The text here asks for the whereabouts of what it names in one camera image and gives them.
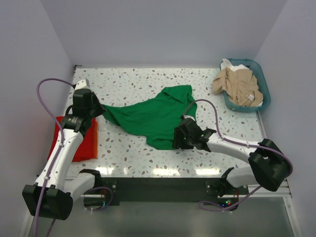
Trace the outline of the green polo shirt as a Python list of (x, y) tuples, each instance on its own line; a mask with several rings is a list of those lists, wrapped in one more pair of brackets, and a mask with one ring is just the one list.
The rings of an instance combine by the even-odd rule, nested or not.
[(103, 117), (131, 135), (146, 137), (147, 145), (157, 150), (172, 150), (174, 129), (194, 100), (190, 85), (165, 87), (155, 98), (141, 103), (104, 105)]

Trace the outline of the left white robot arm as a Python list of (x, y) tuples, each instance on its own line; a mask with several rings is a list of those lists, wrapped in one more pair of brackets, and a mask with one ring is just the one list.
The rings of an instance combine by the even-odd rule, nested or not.
[(101, 174), (92, 169), (83, 169), (70, 184), (65, 183), (74, 155), (93, 119), (104, 112), (97, 96), (88, 88), (74, 91), (72, 110), (59, 125), (57, 140), (44, 170), (34, 184), (26, 185), (22, 191), (30, 214), (36, 218), (66, 220), (81, 195), (87, 191), (96, 194), (102, 189)]

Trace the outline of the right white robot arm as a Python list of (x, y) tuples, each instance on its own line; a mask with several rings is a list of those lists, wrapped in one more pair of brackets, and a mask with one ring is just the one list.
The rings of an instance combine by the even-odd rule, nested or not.
[(228, 168), (213, 186), (219, 196), (231, 194), (244, 185), (259, 185), (275, 192), (293, 171), (289, 160), (269, 139), (247, 142), (220, 135), (214, 129), (202, 130), (192, 118), (183, 118), (174, 129), (173, 148), (204, 150), (242, 160), (244, 168)]

